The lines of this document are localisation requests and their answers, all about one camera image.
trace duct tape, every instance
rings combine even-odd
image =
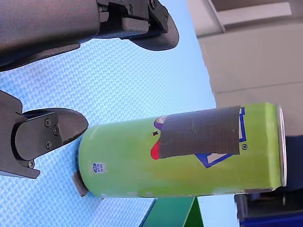
[[[194,154],[240,154],[240,106],[167,116],[159,139],[159,158]]]

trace can lid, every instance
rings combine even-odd
[[[287,162],[286,162],[286,142],[285,142],[285,126],[281,105],[277,105],[278,135],[279,135],[279,152],[280,152],[280,172],[281,185],[286,186],[287,179]]]

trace blue foam mat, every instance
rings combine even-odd
[[[144,50],[130,41],[92,40],[79,50],[0,73],[0,90],[23,110],[65,107],[90,126],[215,106],[184,0],[162,0],[177,48]],[[72,182],[80,140],[36,159],[36,180],[0,177],[2,226],[138,226],[151,199],[81,198]]]

